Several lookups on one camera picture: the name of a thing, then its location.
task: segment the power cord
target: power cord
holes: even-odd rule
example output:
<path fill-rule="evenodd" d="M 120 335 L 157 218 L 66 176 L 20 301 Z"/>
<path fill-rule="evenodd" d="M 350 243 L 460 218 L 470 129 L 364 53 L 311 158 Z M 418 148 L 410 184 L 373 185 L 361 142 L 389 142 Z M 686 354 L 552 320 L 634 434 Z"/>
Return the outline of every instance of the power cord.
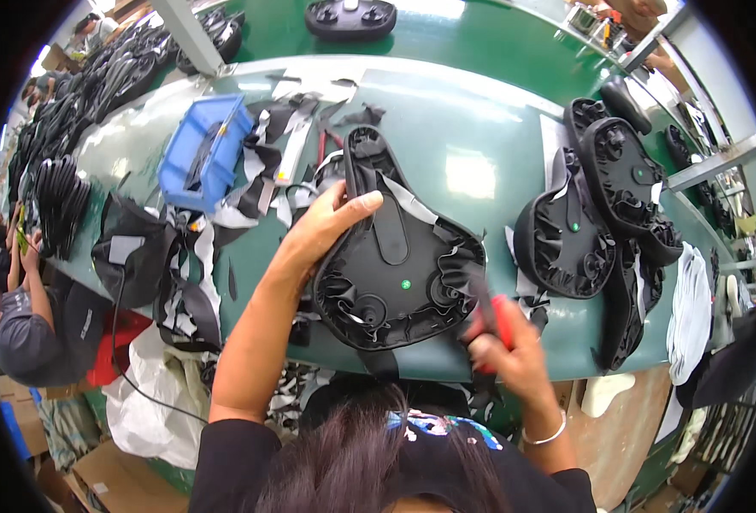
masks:
<path fill-rule="evenodd" d="M 115 311 L 113 312 L 113 366 L 116 368 L 116 370 L 121 375 L 121 377 L 124 378 L 124 381 L 126 381 L 127 383 L 129 383 L 130 386 L 132 386 L 136 390 L 136 392 L 138 392 L 141 395 L 144 395 L 150 401 L 155 402 L 155 404 L 157 404 L 157 405 L 166 406 L 166 407 L 168 407 L 171 410 L 176 410 L 176 411 L 178 411 L 180 413 L 183 413 L 185 416 L 191 416 L 194 419 L 200 420 L 204 424 L 208 424 L 206 420 L 202 419 L 201 417 L 199 417 L 199 416 L 197 416 L 195 414 L 190 413 L 189 411 L 182 410 L 181 408 L 178 408 L 178 407 L 173 406 L 173 405 L 168 405 L 167 403 L 159 401 L 155 397 L 150 397 L 146 393 L 142 392 L 138 388 L 138 386 L 136 386 L 135 383 L 133 383 L 132 381 L 130 381 L 130 378 L 128 378 L 126 376 L 126 374 L 122 370 L 121 366 L 118 365 L 118 360 L 116 359 L 116 327 L 118 326 L 118 306 L 121 303 L 122 293 L 124 293 L 124 269 L 123 268 L 119 268 L 119 271 L 121 272 L 121 285 L 119 285 L 119 287 L 118 287 L 118 296 L 116 297 Z"/>

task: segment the human hand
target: human hand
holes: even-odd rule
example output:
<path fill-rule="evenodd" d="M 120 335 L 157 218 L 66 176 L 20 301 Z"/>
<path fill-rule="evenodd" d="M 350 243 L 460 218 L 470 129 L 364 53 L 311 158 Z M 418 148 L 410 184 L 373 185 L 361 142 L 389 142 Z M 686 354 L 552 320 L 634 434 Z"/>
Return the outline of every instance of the human hand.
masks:
<path fill-rule="evenodd" d="M 346 191 L 341 180 L 319 196 L 283 238 L 275 259 L 297 272 L 308 272 L 344 231 L 383 204 L 377 190 L 344 200 Z"/>
<path fill-rule="evenodd" d="M 32 236 L 26 236 L 30 251 L 24 252 L 25 248 L 22 248 L 23 253 L 19 255 L 22 261 L 22 267 L 25 272 L 39 272 L 39 249 L 41 249 L 41 230 L 36 230 Z"/>
<path fill-rule="evenodd" d="M 484 323 L 478 316 L 462 337 L 464 341 L 470 341 L 469 353 L 475 362 L 473 368 L 485 365 L 494 369 L 506 388 L 528 406 L 551 404 L 554 391 L 548 381 L 537 328 L 513 301 L 503 302 L 500 311 L 502 314 L 497 322 L 508 325 L 512 350 L 508 351 L 495 335 L 483 333 Z"/>

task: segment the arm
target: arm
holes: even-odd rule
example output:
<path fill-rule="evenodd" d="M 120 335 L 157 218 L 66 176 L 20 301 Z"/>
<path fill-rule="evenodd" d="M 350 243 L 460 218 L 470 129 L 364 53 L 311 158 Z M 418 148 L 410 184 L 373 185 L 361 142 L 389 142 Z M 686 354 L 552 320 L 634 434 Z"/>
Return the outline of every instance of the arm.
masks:
<path fill-rule="evenodd" d="M 27 240 L 30 241 L 33 247 L 29 248 L 27 254 L 22 257 L 22 266 L 27 273 L 25 280 L 30 284 L 31 310 L 34 314 L 44 318 L 47 325 L 53 330 L 53 333 L 56 333 L 56 327 L 53 324 L 53 310 L 50 309 L 50 299 L 47 297 L 47 291 L 44 289 L 41 276 L 39 275 L 38 248 L 41 242 L 41 232 L 37 231 L 33 235 L 33 238 L 28 237 Z"/>
<path fill-rule="evenodd" d="M 327 190 L 284 237 L 221 354 L 209 422 L 264 422 L 281 377 L 292 318 L 315 262 L 383 203 L 377 191 L 344 203 L 345 190 L 343 181 Z"/>
<path fill-rule="evenodd" d="M 483 324 L 477 319 L 463 336 L 471 340 L 469 353 L 476 367 L 488 365 L 495 369 L 506 388 L 521 400 L 523 427 L 529 439 L 532 442 L 546 440 L 557 433 L 562 415 L 548 381 L 537 329 L 512 301 L 503 305 L 503 318 L 498 322 L 509 323 L 512 351 L 507 351 L 494 335 L 481 334 Z M 577 468 L 577 457 L 566 429 L 551 442 L 532 445 L 524 441 L 523 453 L 547 475 Z"/>
<path fill-rule="evenodd" d="M 14 215 L 10 219 L 10 224 L 8 225 L 8 235 L 4 241 L 5 245 L 8 248 L 8 251 L 10 251 L 10 249 L 13 248 L 14 237 L 16 234 L 16 225 L 18 224 L 18 217 L 19 217 L 19 213 L 21 212 L 22 212 L 22 201 L 19 200 L 16 202 L 16 205 L 14 206 Z"/>
<path fill-rule="evenodd" d="M 53 97 L 53 87 L 56 85 L 56 79 L 55 78 L 48 78 L 47 79 L 47 96 L 44 97 L 44 99 L 51 99 Z"/>
<path fill-rule="evenodd" d="M 10 251 L 10 271 L 8 272 L 8 291 L 13 291 L 18 286 L 19 249 L 18 237 L 14 237 L 13 249 Z"/>

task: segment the metal frame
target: metal frame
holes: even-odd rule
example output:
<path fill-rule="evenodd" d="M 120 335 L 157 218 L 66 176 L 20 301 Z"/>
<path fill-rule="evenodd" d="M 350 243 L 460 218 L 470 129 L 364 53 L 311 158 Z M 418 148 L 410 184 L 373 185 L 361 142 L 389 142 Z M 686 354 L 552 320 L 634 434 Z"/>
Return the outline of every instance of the metal frame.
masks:
<path fill-rule="evenodd" d="M 150 4 L 165 21 L 165 27 L 192 65 L 203 75 L 217 77 L 224 59 L 192 14 L 190 5 L 183 0 L 150 0 Z"/>
<path fill-rule="evenodd" d="M 719 173 L 756 158 L 756 134 L 739 143 L 727 145 L 711 157 L 674 173 L 668 178 L 668 188 L 684 190 L 703 180 L 714 178 Z"/>
<path fill-rule="evenodd" d="M 680 71 L 683 79 L 685 79 L 686 84 L 688 84 L 688 86 L 691 88 L 691 92 L 694 94 L 694 97 L 696 97 L 697 101 L 700 102 L 700 110 L 705 116 L 706 121 L 709 122 L 711 132 L 713 132 L 714 138 L 717 139 L 717 144 L 721 149 L 723 146 L 728 144 L 728 138 L 726 138 L 726 133 L 722 130 L 722 123 L 720 122 L 720 119 L 714 112 L 714 102 L 711 101 L 711 98 L 703 89 L 700 81 L 691 74 L 691 68 L 688 67 L 685 59 L 680 56 L 680 52 L 678 52 L 677 49 L 668 42 L 668 39 L 660 38 L 660 46 L 663 50 L 666 51 L 668 56 L 671 57 L 674 65 Z"/>
<path fill-rule="evenodd" d="M 657 46 L 660 46 L 658 38 L 665 35 L 670 35 L 671 32 L 677 29 L 682 22 L 691 16 L 691 8 L 688 4 L 684 4 L 680 9 L 665 20 L 654 26 L 649 34 L 637 44 L 634 50 L 631 50 L 631 55 L 623 54 L 619 59 L 620 65 L 627 73 L 631 73 L 636 70 L 640 64 L 643 63 L 645 58 L 654 51 Z"/>

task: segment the red pliers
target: red pliers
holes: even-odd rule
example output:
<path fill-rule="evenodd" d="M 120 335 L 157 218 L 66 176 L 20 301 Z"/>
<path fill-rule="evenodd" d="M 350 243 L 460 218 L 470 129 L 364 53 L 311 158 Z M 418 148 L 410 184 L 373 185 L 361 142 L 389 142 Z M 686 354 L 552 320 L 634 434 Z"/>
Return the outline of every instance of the red pliers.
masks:
<path fill-rule="evenodd" d="M 342 102 L 334 103 L 333 105 L 324 108 L 321 112 L 318 113 L 318 163 L 316 164 L 318 168 L 321 167 L 321 164 L 326 158 L 327 136 L 331 137 L 332 140 L 335 141 L 335 145 L 339 149 L 343 149 L 343 139 L 341 138 L 341 136 L 331 131 L 331 129 L 329 128 L 329 118 L 331 118 L 332 115 L 337 112 L 338 109 L 341 108 L 342 105 L 346 102 L 347 100 L 343 100 Z"/>
<path fill-rule="evenodd" d="M 478 298 L 476 314 L 479 314 L 483 323 L 483 333 L 495 335 L 503 342 L 508 351 L 514 349 L 512 343 L 512 330 L 503 316 L 503 303 L 506 295 L 498 294 L 491 297 L 488 292 L 486 280 L 481 276 L 471 275 L 469 279 L 471 293 Z M 488 365 L 482 365 L 478 370 L 483 374 L 495 374 L 495 370 Z"/>

